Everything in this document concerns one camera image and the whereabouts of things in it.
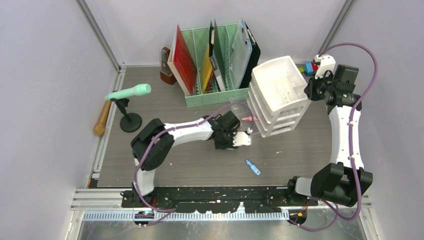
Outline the clear plastic drawer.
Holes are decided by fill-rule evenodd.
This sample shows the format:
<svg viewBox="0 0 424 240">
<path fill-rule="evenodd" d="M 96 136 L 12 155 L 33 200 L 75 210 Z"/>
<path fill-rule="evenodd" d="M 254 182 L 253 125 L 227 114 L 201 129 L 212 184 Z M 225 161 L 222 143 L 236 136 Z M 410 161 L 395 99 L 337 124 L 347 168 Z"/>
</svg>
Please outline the clear plastic drawer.
<svg viewBox="0 0 424 240">
<path fill-rule="evenodd" d="M 233 114 L 239 119 L 240 125 L 238 130 L 239 131 L 246 131 L 247 128 L 252 128 L 253 132 L 251 134 L 251 137 L 253 139 L 260 138 L 261 133 L 258 129 L 257 121 L 241 121 L 242 117 L 248 117 L 248 116 L 256 116 L 258 118 L 258 115 L 256 114 L 255 110 L 249 106 L 247 103 L 246 97 L 235 97 L 230 99 L 230 102 L 228 103 L 229 106 L 226 107 L 221 114 L 227 113 L 228 111 L 232 111 Z"/>
</svg>

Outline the pink highlighter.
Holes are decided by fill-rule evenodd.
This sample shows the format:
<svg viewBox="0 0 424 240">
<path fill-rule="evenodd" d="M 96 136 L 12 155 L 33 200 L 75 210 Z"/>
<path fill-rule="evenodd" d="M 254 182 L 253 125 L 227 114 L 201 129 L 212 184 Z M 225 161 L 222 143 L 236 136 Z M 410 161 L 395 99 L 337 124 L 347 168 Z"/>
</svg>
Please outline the pink highlighter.
<svg viewBox="0 0 424 240">
<path fill-rule="evenodd" d="M 245 116 L 241 118 L 241 121 L 243 122 L 255 122 L 258 121 L 259 119 L 256 116 Z"/>
</svg>

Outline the white drawer organizer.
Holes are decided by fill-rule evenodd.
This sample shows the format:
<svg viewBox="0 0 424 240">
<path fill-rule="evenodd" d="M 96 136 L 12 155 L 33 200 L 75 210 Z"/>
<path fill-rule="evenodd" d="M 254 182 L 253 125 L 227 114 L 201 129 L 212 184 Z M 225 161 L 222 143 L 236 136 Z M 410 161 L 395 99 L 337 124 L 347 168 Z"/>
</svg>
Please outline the white drawer organizer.
<svg viewBox="0 0 424 240">
<path fill-rule="evenodd" d="M 293 131 L 311 101 L 304 93 L 307 82 L 287 55 L 255 66 L 251 72 L 247 103 L 254 111 L 261 137 Z"/>
</svg>

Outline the yellow book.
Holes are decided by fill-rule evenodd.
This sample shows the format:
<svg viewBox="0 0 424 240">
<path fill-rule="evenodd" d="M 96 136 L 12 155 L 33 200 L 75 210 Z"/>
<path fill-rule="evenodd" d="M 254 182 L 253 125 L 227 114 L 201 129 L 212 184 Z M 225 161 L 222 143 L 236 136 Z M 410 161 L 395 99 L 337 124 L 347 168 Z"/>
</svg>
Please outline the yellow book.
<svg viewBox="0 0 424 240">
<path fill-rule="evenodd" d="M 200 83 L 201 83 L 201 93 L 204 94 L 210 90 L 211 86 L 211 77 L 213 74 L 213 67 L 210 62 L 212 44 L 209 43 L 206 47 L 206 50 L 202 59 L 202 66 L 200 69 Z"/>
</svg>

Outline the black clipboard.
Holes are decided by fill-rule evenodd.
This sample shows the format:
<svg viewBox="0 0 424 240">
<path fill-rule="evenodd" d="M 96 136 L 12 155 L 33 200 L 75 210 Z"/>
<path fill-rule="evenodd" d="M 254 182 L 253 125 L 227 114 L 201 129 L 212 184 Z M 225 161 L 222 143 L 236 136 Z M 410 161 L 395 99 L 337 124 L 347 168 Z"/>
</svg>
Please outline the black clipboard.
<svg viewBox="0 0 424 240">
<path fill-rule="evenodd" d="M 239 86 L 240 89 L 245 89 L 249 86 L 249 83 L 251 82 L 252 79 L 252 71 L 253 68 L 255 68 L 258 65 L 259 62 L 259 58 L 261 55 L 261 49 L 258 45 L 258 42 L 256 41 L 256 38 L 254 37 L 252 31 L 250 30 L 249 26 L 247 24 L 246 25 L 246 30 L 248 33 L 248 37 L 252 46 L 252 51 L 249 57 L 249 61 L 247 64 L 247 68 L 246 71 L 244 73 L 243 79 L 241 81 L 241 84 Z"/>
</svg>

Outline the black book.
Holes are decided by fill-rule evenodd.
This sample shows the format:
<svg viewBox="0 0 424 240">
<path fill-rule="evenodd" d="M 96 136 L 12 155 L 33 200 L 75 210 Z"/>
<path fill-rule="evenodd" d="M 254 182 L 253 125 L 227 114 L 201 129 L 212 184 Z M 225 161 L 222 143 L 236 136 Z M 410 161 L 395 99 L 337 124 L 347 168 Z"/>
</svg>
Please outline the black book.
<svg viewBox="0 0 424 240">
<path fill-rule="evenodd" d="M 226 71 L 216 21 L 210 21 L 208 57 L 219 92 L 226 91 Z"/>
</svg>

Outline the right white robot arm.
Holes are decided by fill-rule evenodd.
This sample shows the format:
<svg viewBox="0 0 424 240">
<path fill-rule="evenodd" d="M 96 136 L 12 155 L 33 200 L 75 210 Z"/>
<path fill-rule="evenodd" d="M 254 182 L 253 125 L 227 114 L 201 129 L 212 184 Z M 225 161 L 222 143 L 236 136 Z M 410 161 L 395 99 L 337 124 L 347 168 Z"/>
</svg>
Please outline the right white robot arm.
<svg viewBox="0 0 424 240">
<path fill-rule="evenodd" d="M 335 71 L 312 76 L 304 92 L 311 101 L 323 100 L 331 124 L 329 164 L 312 178 L 294 176 L 287 183 L 286 201 L 300 205 L 313 197 L 352 207 L 373 183 L 365 171 L 359 150 L 359 119 L 362 104 L 354 94 L 357 67 L 339 64 Z"/>
</svg>

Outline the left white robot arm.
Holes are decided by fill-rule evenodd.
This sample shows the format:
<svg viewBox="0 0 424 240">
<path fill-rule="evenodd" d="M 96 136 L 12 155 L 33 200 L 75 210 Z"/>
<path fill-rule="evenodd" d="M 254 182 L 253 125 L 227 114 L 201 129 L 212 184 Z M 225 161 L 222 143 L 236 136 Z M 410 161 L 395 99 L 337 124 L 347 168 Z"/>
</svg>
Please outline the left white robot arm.
<svg viewBox="0 0 424 240">
<path fill-rule="evenodd" d="M 236 149 L 235 137 L 240 123 L 232 111 L 179 124 L 163 123 L 159 118 L 151 120 L 130 143 L 136 165 L 133 180 L 135 202 L 141 207 L 148 207 L 153 202 L 155 172 L 171 148 L 213 140 L 216 149 Z"/>
</svg>

